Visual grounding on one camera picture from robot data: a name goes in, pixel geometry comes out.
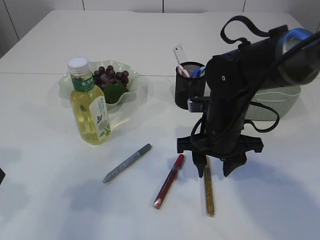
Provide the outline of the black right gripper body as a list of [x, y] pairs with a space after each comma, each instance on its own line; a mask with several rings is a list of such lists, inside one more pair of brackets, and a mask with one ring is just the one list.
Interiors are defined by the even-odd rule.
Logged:
[[209, 97], [201, 98], [206, 108], [190, 136], [177, 139], [177, 152], [224, 160], [249, 151], [262, 152], [261, 138], [241, 134], [255, 90], [244, 77], [239, 58], [230, 53], [215, 55], [207, 63], [204, 77], [211, 90]]

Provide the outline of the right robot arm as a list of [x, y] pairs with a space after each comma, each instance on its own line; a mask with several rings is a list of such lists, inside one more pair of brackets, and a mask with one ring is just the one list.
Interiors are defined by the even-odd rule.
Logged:
[[301, 86], [320, 72], [320, 35], [283, 25], [270, 30], [264, 40], [246, 43], [215, 55], [206, 64], [204, 78], [209, 96], [194, 100], [202, 111], [190, 136], [177, 139], [177, 151], [191, 151], [199, 177], [208, 156], [223, 163], [223, 174], [244, 165], [246, 153], [263, 150], [259, 137], [242, 134], [248, 107], [259, 90]]

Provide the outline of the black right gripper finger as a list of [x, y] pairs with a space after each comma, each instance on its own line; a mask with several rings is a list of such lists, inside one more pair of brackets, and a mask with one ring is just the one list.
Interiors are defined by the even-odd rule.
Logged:
[[197, 168], [198, 177], [202, 178], [204, 176], [204, 170], [207, 166], [207, 155], [200, 151], [192, 151], [192, 161]]
[[243, 166], [247, 162], [245, 152], [231, 152], [221, 155], [223, 162], [222, 171], [224, 177], [228, 177], [236, 168]]

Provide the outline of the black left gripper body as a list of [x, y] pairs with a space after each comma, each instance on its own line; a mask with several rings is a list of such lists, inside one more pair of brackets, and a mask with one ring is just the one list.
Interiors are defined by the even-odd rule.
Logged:
[[5, 172], [0, 168], [0, 185], [2, 184], [6, 174]]

